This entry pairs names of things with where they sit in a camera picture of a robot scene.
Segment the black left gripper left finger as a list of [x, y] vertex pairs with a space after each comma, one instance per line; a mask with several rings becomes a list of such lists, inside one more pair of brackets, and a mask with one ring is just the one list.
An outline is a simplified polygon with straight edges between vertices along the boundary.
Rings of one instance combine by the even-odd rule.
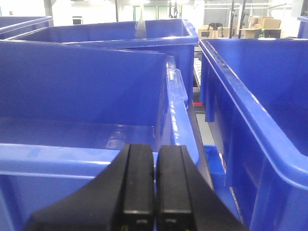
[[152, 231], [154, 158], [148, 144], [126, 144], [93, 180], [32, 213], [27, 231]]

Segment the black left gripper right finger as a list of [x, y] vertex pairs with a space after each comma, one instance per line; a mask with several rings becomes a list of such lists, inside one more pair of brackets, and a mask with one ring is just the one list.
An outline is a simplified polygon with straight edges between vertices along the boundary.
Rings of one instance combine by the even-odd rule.
[[159, 231], [246, 231], [193, 163], [185, 145], [161, 146], [156, 165]]

